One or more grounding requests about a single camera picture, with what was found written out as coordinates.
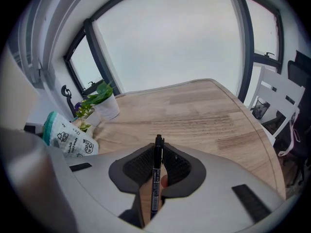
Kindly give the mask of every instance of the white bag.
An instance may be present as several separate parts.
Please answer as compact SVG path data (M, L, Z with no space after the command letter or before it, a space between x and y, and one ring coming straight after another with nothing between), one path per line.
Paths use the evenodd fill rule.
M98 143L57 112L51 112L44 124L43 140L60 148L65 157L98 154Z

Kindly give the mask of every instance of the wooden table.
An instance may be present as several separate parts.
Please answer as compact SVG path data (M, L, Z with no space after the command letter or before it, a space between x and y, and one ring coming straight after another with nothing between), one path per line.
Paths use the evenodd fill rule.
M239 163L285 199L282 170L268 137L250 111L215 80L122 94L117 102L120 114L94 131L100 154L145 146L161 134L168 143ZM149 210L150 185L140 190L142 206L145 198Z

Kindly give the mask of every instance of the window handle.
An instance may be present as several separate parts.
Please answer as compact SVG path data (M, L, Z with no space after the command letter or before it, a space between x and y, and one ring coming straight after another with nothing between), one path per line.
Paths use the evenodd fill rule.
M270 56L269 56L269 53L270 53L270 54L272 54L272 55L274 55L274 53L271 53L271 52L266 52L266 54L265 54L264 56L268 56L268 57L270 57Z

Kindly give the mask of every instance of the chair back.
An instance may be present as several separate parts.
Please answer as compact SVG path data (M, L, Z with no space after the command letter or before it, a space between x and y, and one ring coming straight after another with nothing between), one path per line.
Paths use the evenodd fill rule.
M264 86L261 82L271 85L276 88L276 91ZM279 110L286 117L284 122L274 133L273 137L275 138L282 131L296 111L304 91L305 88L303 86L299 86L293 81L284 78L282 75L277 74L276 72L273 72L265 67L261 67L257 87L248 108L252 108L252 105L258 96L268 102L271 107ZM294 104L289 102L286 97L293 100Z

